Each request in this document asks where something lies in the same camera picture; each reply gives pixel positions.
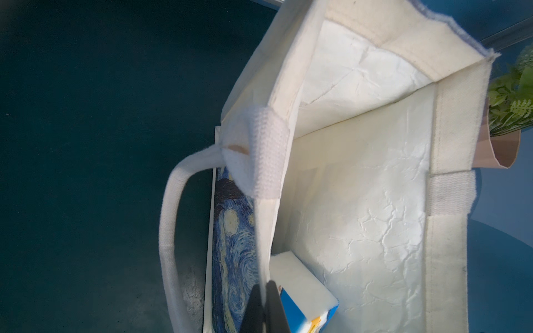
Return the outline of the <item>tissue pack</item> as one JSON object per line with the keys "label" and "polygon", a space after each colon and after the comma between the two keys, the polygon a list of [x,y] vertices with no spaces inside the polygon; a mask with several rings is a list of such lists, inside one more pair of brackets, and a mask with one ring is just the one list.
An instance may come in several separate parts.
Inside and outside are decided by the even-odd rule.
{"label": "tissue pack", "polygon": [[340,302],[291,251],[270,258],[291,332],[324,332]]}

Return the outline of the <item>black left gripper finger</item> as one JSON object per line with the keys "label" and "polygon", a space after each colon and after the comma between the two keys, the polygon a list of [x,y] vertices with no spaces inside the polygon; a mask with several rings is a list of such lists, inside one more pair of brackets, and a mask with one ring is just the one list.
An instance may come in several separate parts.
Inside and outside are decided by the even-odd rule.
{"label": "black left gripper finger", "polygon": [[290,326],[276,283],[265,284],[266,298],[262,300],[260,285],[251,290],[240,333],[290,333]]}

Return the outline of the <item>canvas bag starry night print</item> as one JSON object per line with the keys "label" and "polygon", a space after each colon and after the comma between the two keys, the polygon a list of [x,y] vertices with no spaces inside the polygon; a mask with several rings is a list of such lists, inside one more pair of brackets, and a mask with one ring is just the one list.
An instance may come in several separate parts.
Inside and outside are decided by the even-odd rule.
{"label": "canvas bag starry night print", "polygon": [[223,108],[175,166],[159,254],[175,332],[187,181],[226,169],[251,203],[252,285],[293,252],[338,299],[326,332],[467,332],[473,159],[496,58],[419,1],[283,1]]}

